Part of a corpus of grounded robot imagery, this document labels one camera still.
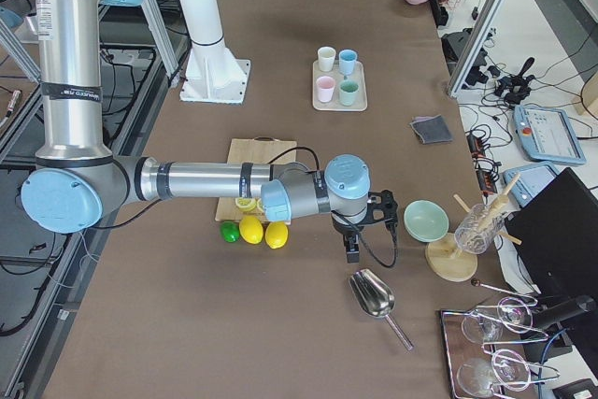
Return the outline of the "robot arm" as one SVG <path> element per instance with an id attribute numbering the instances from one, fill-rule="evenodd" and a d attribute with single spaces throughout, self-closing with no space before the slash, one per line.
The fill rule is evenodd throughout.
<path id="1" fill-rule="evenodd" d="M 354 155 L 311 170 L 297 163 L 161 163 L 115 155 L 102 131 L 102 1 L 36 0 L 45 142 L 21 186 L 22 206 L 33 221 L 71 234 L 134 202 L 257 197 L 271 222 L 330 215 L 351 263 L 366 245 L 365 226 L 383 222 L 395 231 L 397 203 L 389 191 L 371 191 L 368 167 Z"/>

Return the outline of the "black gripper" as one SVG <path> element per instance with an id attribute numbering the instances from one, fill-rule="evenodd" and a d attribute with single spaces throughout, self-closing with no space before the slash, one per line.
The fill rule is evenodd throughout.
<path id="1" fill-rule="evenodd" d="M 352 222 L 348 215 L 341 215 L 333 211 L 333 227 L 344 238 L 346 259 L 348 264 L 360 261 L 359 234 L 365 226 L 383 223 L 391 234 L 392 242 L 397 242 L 398 203 L 389 190 L 370 192 L 366 201 L 364 216 L 357 222 Z"/>

